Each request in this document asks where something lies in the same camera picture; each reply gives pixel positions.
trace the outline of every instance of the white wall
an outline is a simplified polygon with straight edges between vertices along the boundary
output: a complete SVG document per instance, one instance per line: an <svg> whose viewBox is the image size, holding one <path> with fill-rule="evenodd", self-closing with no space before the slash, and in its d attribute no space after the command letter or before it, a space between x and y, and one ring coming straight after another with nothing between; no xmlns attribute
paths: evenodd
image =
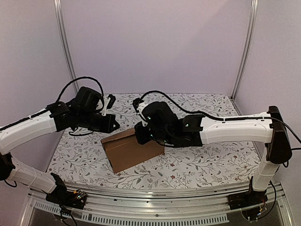
<svg viewBox="0 0 301 226"><path fill-rule="evenodd" d="M53 103L69 81L52 0L0 3L0 125ZM64 99L74 96L72 87ZM59 134L35 139L12 151L28 165L45 170ZM0 225L15 226L28 188L0 182Z"/></svg>
<svg viewBox="0 0 301 226"><path fill-rule="evenodd" d="M250 55L237 97L242 113L279 107L284 121L301 137L301 2L259 1ZM292 147L300 147L290 136ZM301 225L301 151L282 169L282 185L296 225Z"/></svg>
<svg viewBox="0 0 301 226"><path fill-rule="evenodd" d="M98 78L106 93L233 89L250 0L65 0L62 7L77 77Z"/></svg>

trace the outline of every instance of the floral tablecloth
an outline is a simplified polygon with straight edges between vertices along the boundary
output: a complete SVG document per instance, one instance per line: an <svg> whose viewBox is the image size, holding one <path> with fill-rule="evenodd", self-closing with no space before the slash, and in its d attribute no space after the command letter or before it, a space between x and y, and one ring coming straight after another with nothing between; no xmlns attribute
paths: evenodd
<svg viewBox="0 0 301 226"><path fill-rule="evenodd" d="M116 94L110 112L117 116L120 129L133 127L138 121L132 101L139 94ZM237 115L226 95L171 94L180 106L188 110L202 110L217 116ZM160 94L144 99L166 101L178 117L185 116ZM48 172L54 172L65 181L95 186L163 189L197 188L247 181L258 167L259 158L252 142L220 142L203 147L166 148L165 154L129 168L112 172L104 153L101 139L108 134L93 133L72 137L66 130L54 153Z"/></svg>

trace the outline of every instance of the box flap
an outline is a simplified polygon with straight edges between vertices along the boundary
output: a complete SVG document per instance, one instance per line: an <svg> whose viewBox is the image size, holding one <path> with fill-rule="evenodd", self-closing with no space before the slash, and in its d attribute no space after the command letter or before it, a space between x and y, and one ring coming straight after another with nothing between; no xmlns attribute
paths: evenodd
<svg viewBox="0 0 301 226"><path fill-rule="evenodd" d="M127 129L127 130L122 131L120 133L116 133L112 136L106 137L106 138L102 139L102 143L104 144L104 143L107 143L107 142L110 142L110 141L113 141L113 140L118 140L118 139L129 137L129 136L132 136L132 135L135 135L135 129L134 128Z"/></svg>

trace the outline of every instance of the cardboard box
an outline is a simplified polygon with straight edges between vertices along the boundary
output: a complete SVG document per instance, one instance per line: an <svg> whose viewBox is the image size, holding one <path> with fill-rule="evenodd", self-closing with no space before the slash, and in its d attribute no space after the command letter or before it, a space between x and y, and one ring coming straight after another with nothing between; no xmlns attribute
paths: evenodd
<svg viewBox="0 0 301 226"><path fill-rule="evenodd" d="M154 141L138 144L134 128L106 137L102 139L102 144L114 173L164 153L164 146Z"/></svg>

